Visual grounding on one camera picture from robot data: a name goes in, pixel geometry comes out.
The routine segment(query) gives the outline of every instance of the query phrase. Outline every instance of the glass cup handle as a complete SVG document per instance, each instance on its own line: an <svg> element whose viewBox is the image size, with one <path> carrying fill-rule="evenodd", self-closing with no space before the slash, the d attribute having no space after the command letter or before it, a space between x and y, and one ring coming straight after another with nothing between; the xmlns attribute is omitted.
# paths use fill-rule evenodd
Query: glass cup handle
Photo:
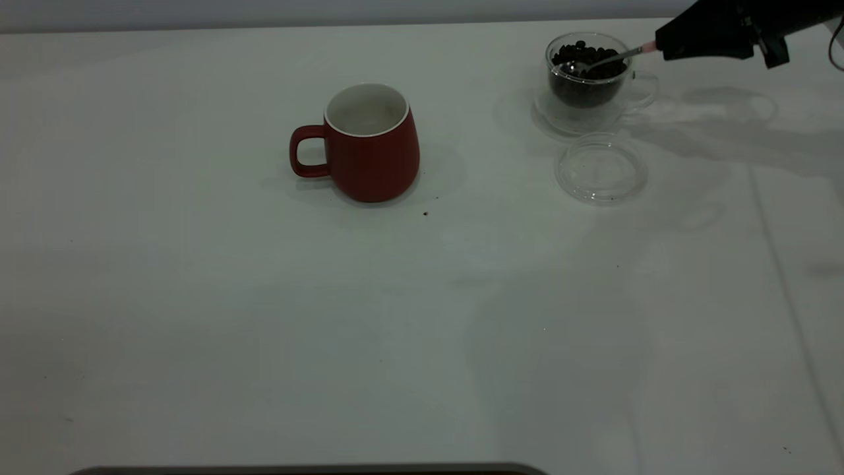
<svg viewBox="0 0 844 475"><path fill-rule="evenodd" d="M659 94L659 78L654 73L648 73L647 71L633 71L632 76L630 77L631 80L638 80L644 83L650 83L648 88L651 90L651 93L647 95L646 98L641 99L639 101L631 101L627 105L626 113L637 113L644 109L645 107L650 106L656 99L657 94Z"/></svg>

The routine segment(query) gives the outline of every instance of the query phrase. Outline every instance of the cable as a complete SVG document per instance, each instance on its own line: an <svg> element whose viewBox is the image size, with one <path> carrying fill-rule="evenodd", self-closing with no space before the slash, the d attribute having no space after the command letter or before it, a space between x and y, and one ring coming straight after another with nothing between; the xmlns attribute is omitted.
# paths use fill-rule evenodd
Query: cable
<svg viewBox="0 0 844 475"><path fill-rule="evenodd" d="M832 47L836 44L836 37L838 36L839 33L841 33L841 27L844 27L844 17L841 17L841 23L838 24L838 28L836 28L836 32L833 33L832 38L830 38L830 51L829 51L829 53L830 53L830 63L832 63L832 66L834 66L835 69L838 69L839 71L844 71L844 66L841 66L840 64L836 63L836 60L832 58Z"/></svg>

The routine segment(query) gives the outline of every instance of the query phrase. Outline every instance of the white wall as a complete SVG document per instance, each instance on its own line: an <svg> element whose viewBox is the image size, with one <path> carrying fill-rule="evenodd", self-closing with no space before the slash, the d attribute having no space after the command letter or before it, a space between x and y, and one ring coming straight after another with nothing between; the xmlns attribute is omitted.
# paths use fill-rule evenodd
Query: white wall
<svg viewBox="0 0 844 475"><path fill-rule="evenodd" d="M693 0L0 0L0 32L670 17Z"/></svg>

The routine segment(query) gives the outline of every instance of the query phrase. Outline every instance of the mug handle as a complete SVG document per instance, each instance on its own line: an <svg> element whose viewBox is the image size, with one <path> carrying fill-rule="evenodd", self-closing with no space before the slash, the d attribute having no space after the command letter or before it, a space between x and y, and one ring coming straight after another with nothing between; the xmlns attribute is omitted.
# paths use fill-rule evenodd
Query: mug handle
<svg viewBox="0 0 844 475"><path fill-rule="evenodd" d="M633 71L633 75L630 77L632 80L640 80L642 82L651 83L650 89L652 92L647 95L646 98L640 101L632 101L630 104L627 105L627 110L625 113L627 114L635 114L640 112L645 107L650 106L656 99L657 94L659 94L659 78L653 73L648 73L647 71L637 70Z"/></svg>
<svg viewBox="0 0 844 475"><path fill-rule="evenodd" d="M299 127L290 135L290 166L293 172L304 178L319 178L328 176L328 164L302 165L299 162L299 142L305 139L325 139L325 128L322 125L306 125Z"/></svg>

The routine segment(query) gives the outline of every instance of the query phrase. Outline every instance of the mug rim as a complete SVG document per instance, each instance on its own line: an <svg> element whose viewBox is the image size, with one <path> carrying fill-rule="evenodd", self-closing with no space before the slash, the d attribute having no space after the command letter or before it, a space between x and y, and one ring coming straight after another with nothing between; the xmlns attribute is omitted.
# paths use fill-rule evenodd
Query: mug rim
<svg viewBox="0 0 844 475"><path fill-rule="evenodd" d="M399 119L398 122L396 122L392 127L388 128L387 130L378 132L376 134L350 134L349 132L346 132L346 131L340 129L339 127L337 127L336 125L331 123L331 119L328 118L328 108L331 106L332 102L334 102L334 100L337 99L338 96L340 96L344 92L351 90L351 89L354 89L356 87L361 87L361 86L365 86L365 85L379 86L379 87L382 87L382 88L389 89L392 92L395 92L396 94L398 94L398 96L401 97L402 100L404 101L404 114L402 115L402 118ZM396 88L394 88L390 85L386 85L386 84L383 84L383 83L375 83L375 82L363 82L363 83L358 83L356 85L351 85L351 86L347 86L347 87L342 88L337 94L335 94L331 98L330 101L328 101L328 104L326 104L325 109L323 109L323 111L322 111L322 117L325 119L325 123L328 124L328 127L332 128L335 132L338 132L340 134L346 135L348 137L359 138L359 139L366 139L366 138L370 138L370 137L379 137L379 136L384 135L384 134L389 134L390 132L392 132L393 130L398 128L400 125L402 125L404 123L404 121L407 120L409 114L410 114L410 101L408 101L408 98L405 97L404 94L402 94L402 92L400 90L398 90L398 89L396 89Z"/></svg>

